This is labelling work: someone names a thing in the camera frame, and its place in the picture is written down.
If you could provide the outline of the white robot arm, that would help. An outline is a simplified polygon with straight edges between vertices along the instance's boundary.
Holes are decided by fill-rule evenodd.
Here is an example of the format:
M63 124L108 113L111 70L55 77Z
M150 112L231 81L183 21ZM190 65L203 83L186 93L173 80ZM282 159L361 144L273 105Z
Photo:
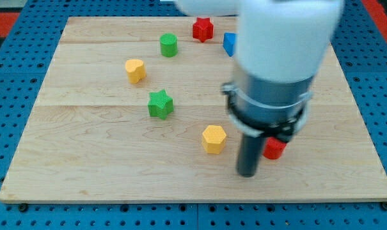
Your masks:
M237 172L256 174L268 138L290 142L306 124L312 92L342 0L178 0L190 16L237 16L230 119L241 130Z

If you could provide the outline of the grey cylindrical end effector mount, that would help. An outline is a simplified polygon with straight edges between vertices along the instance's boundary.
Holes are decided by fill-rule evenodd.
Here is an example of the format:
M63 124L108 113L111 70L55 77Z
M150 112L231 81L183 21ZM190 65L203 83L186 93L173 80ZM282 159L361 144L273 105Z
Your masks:
M232 80L221 86L227 111L243 137L274 137L290 142L305 126L313 77L280 82L269 80L234 63Z

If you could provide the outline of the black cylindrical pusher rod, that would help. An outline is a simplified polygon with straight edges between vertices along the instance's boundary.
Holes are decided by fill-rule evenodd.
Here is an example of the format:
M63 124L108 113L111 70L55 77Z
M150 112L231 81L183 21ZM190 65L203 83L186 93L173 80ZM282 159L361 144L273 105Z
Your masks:
M242 135L236 163L236 170L241 176L249 178L256 174L265 144L265 137Z

